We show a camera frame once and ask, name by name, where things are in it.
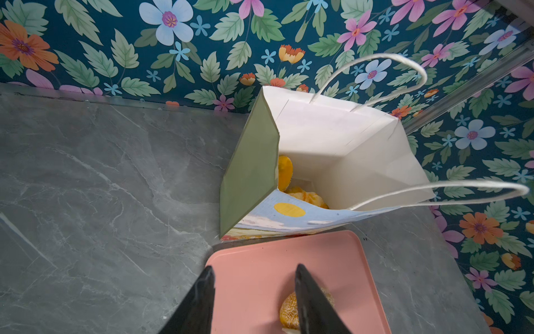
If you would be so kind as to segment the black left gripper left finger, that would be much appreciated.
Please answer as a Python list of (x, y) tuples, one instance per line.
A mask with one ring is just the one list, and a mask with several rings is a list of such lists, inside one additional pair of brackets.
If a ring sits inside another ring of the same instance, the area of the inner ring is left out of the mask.
[(159, 334), (210, 334), (215, 282), (212, 266), (205, 267)]

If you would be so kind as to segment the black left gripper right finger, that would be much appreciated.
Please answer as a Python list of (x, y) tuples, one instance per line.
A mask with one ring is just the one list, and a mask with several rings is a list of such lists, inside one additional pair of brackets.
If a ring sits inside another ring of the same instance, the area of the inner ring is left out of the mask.
[(304, 264), (296, 268), (295, 293), (301, 333), (351, 334)]

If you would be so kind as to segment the sesame bun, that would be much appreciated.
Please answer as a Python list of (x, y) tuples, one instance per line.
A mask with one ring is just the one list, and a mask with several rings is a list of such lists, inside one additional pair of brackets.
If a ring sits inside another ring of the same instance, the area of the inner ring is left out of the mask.
[(285, 333), (300, 333), (298, 302), (295, 292), (283, 301), (279, 311), (279, 319)]

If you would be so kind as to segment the braided bread loaf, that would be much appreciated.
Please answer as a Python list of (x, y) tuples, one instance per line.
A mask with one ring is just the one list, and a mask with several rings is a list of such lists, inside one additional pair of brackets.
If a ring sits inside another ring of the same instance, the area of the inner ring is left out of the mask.
[(295, 186), (287, 189), (285, 193), (303, 202), (315, 205), (317, 207), (321, 207), (323, 209), (329, 209), (324, 199), (315, 192), (305, 191), (304, 189)]

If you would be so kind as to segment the large croissant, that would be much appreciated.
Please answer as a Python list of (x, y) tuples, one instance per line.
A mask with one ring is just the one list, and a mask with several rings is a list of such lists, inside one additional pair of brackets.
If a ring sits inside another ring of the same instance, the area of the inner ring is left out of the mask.
[(278, 157), (278, 189), (285, 192), (293, 177), (293, 163), (288, 156)]

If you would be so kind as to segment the painted landscape paper bag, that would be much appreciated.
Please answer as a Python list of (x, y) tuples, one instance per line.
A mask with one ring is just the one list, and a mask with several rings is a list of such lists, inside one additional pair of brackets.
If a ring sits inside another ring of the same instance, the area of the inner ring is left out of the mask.
[[(313, 234), (404, 207), (431, 206), (434, 190), (496, 189), (493, 201), (525, 196), (526, 185), (465, 176), (432, 182), (398, 118), (357, 104), (275, 86), (261, 88), (220, 190), (220, 238)], [(278, 189), (278, 157), (293, 163), (289, 188), (321, 196), (329, 209)]]

